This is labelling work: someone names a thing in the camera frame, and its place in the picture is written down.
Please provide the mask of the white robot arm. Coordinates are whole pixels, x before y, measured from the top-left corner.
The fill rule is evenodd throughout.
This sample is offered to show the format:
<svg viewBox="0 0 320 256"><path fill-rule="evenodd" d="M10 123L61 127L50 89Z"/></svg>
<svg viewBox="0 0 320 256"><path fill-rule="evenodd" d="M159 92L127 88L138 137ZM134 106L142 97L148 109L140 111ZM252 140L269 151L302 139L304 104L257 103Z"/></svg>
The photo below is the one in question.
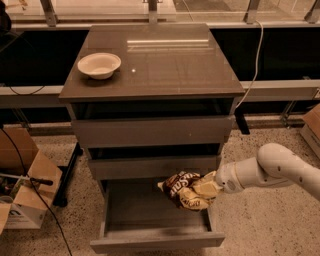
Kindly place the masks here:
<svg viewBox="0 0 320 256"><path fill-rule="evenodd" d="M221 165L196 181L192 188L204 199L220 192L239 193L246 188L277 188L297 184L320 200L320 170L304 162L288 148L268 143L255 157Z"/></svg>

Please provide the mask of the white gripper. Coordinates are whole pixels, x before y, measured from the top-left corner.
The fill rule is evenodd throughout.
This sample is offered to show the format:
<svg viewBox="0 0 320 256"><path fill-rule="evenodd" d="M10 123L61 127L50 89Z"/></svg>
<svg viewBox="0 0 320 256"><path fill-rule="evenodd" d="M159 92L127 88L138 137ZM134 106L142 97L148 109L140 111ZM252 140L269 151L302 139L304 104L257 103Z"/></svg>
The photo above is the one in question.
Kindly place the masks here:
<svg viewBox="0 0 320 256"><path fill-rule="evenodd" d="M205 200L216 198L222 191L232 194L244 190L236 175L235 162L221 165L217 173L209 172L202 177L202 180L204 182L201 180L194 182L192 188L199 198Z"/></svg>

